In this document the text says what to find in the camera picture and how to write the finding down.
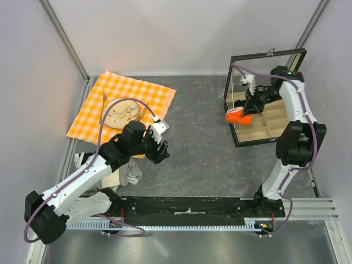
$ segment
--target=gray floor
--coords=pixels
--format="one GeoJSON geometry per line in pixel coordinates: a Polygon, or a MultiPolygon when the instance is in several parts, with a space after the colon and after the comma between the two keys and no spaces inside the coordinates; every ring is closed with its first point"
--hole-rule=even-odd
{"type": "Polygon", "coordinates": [[[323,223],[289,222],[272,238],[243,232],[152,232],[108,238],[66,231],[49,245],[42,264],[337,264],[323,223]]]}
{"type": "MultiPolygon", "coordinates": [[[[177,92],[165,117],[171,157],[155,165],[136,159],[144,172],[137,185],[119,187],[119,195],[252,197],[273,169],[275,143],[236,148],[225,122],[219,91],[226,76],[134,77],[177,92]]],[[[83,141],[75,152],[95,146],[83,141]]],[[[314,197],[308,173],[298,173],[287,188],[292,197],[314,197]]]]}

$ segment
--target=white wall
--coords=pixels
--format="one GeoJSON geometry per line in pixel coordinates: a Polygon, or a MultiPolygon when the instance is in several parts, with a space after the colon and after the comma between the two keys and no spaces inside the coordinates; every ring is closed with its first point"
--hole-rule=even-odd
{"type": "Polygon", "coordinates": [[[19,264],[25,196],[58,180],[84,82],[38,1],[2,1],[0,39],[0,256],[19,264]]]}
{"type": "Polygon", "coordinates": [[[50,2],[89,74],[189,75],[227,74],[233,55],[294,48],[319,0],[50,2]]]}
{"type": "Polygon", "coordinates": [[[352,246],[352,18],[350,0],[331,1],[309,38],[302,72],[307,98],[327,135],[314,165],[352,246]]]}

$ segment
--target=plate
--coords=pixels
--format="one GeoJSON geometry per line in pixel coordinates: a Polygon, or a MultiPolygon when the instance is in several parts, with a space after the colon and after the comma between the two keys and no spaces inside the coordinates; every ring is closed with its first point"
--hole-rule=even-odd
{"type": "MultiPolygon", "coordinates": [[[[121,98],[115,98],[104,106],[103,114],[105,115],[107,109],[121,98]]],[[[110,128],[123,129],[130,121],[136,120],[139,114],[139,106],[135,101],[126,100],[117,103],[110,109],[108,115],[106,116],[104,124],[110,128]]]]}

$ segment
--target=wooden box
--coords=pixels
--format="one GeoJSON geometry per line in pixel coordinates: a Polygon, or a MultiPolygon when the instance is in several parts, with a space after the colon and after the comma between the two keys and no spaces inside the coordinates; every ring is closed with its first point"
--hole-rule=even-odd
{"type": "MultiPolygon", "coordinates": [[[[244,61],[247,59],[257,59],[257,58],[271,58],[275,56],[292,56],[290,58],[291,71],[298,71],[304,56],[306,54],[306,49],[292,49],[288,51],[274,52],[270,57],[267,53],[250,54],[243,56],[232,56],[229,68],[229,74],[227,77],[227,83],[224,93],[224,109],[225,112],[233,107],[232,105],[232,90],[233,90],[233,100],[245,100],[245,90],[243,87],[239,86],[234,89],[235,84],[239,83],[240,76],[234,75],[234,70],[232,64],[238,61],[244,61]]],[[[269,85],[270,80],[262,79],[263,83],[258,83],[256,78],[256,85],[269,85]]],[[[251,125],[238,125],[229,124],[230,130],[235,142],[236,147],[251,146],[258,144],[265,144],[269,142],[276,142],[277,139],[282,135],[282,132],[288,124],[288,117],[283,100],[272,102],[266,104],[264,111],[261,114],[252,114],[252,124],[251,125]]]]}

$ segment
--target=checkered cloth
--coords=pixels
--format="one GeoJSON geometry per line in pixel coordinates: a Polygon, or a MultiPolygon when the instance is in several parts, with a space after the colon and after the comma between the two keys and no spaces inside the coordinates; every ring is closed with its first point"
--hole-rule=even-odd
{"type": "MultiPolygon", "coordinates": [[[[168,87],[152,84],[147,81],[135,80],[114,73],[105,72],[96,81],[88,95],[82,109],[74,120],[67,136],[84,140],[93,144],[98,142],[99,119],[103,105],[103,91],[107,94],[105,106],[109,101],[118,97],[132,97],[139,99],[152,108],[162,120],[176,93],[168,87]]],[[[148,127],[153,123],[152,115],[147,111],[142,122],[148,127]]],[[[122,132],[122,129],[113,129],[106,125],[103,127],[101,143],[122,132]]]]}

